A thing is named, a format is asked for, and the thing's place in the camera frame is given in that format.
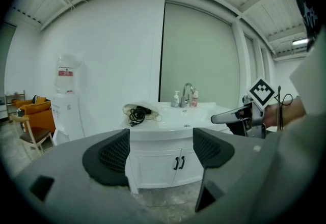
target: soap dispenser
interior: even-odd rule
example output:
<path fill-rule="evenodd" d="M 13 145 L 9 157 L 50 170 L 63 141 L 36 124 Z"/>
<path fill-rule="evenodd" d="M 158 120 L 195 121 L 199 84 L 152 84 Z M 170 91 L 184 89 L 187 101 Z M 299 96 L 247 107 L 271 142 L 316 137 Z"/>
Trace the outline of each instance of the soap dispenser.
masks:
<path fill-rule="evenodd" d="M 180 101 L 179 101 L 179 92 L 180 91 L 175 91 L 175 95 L 174 95 L 174 98 L 173 98 L 173 102 L 171 103 L 171 105 L 173 107 L 179 107 L 179 104 L 180 104 Z"/>

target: orange armchair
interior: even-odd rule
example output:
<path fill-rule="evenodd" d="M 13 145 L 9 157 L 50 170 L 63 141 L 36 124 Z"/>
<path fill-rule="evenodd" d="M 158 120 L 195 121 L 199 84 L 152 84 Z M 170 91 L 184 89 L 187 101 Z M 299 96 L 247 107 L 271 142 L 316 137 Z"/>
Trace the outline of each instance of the orange armchair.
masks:
<path fill-rule="evenodd" d="M 23 117 L 27 117 L 30 120 L 31 127 L 38 127 L 49 130 L 51 133 L 54 133 L 56 126 L 52 116 L 51 102 L 43 102 L 39 104 L 28 103 L 28 101 L 17 102 L 16 106 L 20 106 L 20 110 L 25 111 Z"/>

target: cabinet door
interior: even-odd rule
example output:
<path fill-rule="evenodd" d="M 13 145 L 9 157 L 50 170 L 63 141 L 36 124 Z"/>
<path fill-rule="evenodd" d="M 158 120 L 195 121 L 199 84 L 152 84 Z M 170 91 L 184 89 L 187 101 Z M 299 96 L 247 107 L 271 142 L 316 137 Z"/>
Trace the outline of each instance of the cabinet door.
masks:
<path fill-rule="evenodd" d="M 181 149 L 171 151 L 131 151 L 130 162 L 137 188 L 171 187 Z"/>
<path fill-rule="evenodd" d="M 173 186 L 200 181 L 203 178 L 203 173 L 204 168 L 195 154 L 194 149 L 182 149 L 179 167 L 173 182 Z"/>

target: red label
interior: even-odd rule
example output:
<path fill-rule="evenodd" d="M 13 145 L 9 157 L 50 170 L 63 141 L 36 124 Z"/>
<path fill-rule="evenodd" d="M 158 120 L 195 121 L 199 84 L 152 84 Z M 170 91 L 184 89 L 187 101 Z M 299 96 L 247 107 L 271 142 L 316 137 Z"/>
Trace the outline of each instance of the red label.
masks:
<path fill-rule="evenodd" d="M 60 76 L 73 76 L 73 72 L 72 71 L 62 71 L 62 70 L 59 70 L 59 75 Z"/>

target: faucet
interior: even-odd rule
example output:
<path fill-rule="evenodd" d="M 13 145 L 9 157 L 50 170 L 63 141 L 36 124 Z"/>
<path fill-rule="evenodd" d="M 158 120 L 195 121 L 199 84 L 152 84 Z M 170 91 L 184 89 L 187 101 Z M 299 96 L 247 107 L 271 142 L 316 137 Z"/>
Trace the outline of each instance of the faucet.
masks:
<path fill-rule="evenodd" d="M 190 91 L 193 93 L 194 92 L 194 88 L 193 85 L 191 83 L 186 83 L 183 87 L 183 95 L 181 97 L 181 102 L 180 102 L 180 107 L 184 108 L 186 104 L 190 104 L 190 95 L 188 94 L 188 99 L 185 98 L 185 89 L 187 88 L 187 86 L 190 87 Z"/>

